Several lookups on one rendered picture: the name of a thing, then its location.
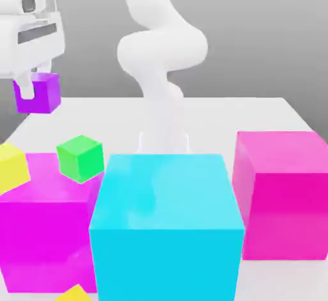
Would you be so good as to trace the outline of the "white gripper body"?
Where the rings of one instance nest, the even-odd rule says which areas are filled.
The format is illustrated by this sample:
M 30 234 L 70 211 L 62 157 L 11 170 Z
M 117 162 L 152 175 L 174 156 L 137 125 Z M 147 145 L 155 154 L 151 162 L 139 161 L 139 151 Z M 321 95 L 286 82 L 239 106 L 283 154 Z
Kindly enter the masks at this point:
M 17 77 L 62 55 L 62 17 L 51 12 L 0 15 L 0 77 Z

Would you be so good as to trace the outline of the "small purple cube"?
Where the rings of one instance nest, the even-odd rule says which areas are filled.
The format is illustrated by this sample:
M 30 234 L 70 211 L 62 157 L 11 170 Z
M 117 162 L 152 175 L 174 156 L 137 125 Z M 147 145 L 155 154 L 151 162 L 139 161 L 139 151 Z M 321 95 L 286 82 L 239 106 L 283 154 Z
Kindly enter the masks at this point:
M 56 73 L 33 72 L 31 74 L 35 97 L 23 99 L 15 80 L 13 89 L 19 113 L 52 113 L 61 104 L 60 77 Z

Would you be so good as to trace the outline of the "small yellow cube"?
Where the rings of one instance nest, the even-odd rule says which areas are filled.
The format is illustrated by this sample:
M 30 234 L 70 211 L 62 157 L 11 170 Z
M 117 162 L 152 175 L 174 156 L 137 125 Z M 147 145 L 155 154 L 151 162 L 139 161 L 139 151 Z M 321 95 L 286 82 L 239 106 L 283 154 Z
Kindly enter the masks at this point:
M 23 151 L 11 143 L 0 145 L 0 195 L 30 181 L 28 162 Z
M 56 297 L 54 301 L 92 301 L 84 289 L 79 285 L 71 287 L 69 290 Z

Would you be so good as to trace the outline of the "small green cube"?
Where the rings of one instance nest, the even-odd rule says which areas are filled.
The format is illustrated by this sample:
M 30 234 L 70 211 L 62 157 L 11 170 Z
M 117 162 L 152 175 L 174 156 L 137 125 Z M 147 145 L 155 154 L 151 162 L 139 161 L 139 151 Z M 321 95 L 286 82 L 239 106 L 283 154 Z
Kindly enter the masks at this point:
M 79 135 L 56 147 L 60 172 L 84 183 L 104 171 L 103 144 Z

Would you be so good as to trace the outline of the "large magenta box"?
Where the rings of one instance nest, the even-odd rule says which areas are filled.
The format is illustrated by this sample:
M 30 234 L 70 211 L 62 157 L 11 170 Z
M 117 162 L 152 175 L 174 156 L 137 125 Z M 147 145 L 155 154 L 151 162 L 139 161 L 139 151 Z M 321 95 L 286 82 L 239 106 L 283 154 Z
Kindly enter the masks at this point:
M 89 225 L 104 177 L 80 184 L 55 153 L 26 155 L 31 180 L 0 196 L 0 270 L 10 293 L 97 291 Z

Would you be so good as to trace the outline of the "large cyan box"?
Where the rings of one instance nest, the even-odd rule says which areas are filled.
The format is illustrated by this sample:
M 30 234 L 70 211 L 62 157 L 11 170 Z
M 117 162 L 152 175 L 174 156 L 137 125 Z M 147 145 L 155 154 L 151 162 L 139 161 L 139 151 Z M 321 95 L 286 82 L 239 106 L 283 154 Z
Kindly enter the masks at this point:
M 112 154 L 90 222 L 99 301 L 234 301 L 244 225 L 219 154 Z

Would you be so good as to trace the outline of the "large pink box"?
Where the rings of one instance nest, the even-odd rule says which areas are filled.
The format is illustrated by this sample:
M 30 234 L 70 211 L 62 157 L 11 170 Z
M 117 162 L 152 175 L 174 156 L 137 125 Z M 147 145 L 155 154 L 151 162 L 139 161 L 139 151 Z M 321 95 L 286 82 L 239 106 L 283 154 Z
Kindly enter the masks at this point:
M 232 185 L 244 260 L 328 255 L 328 144 L 314 131 L 239 131 Z

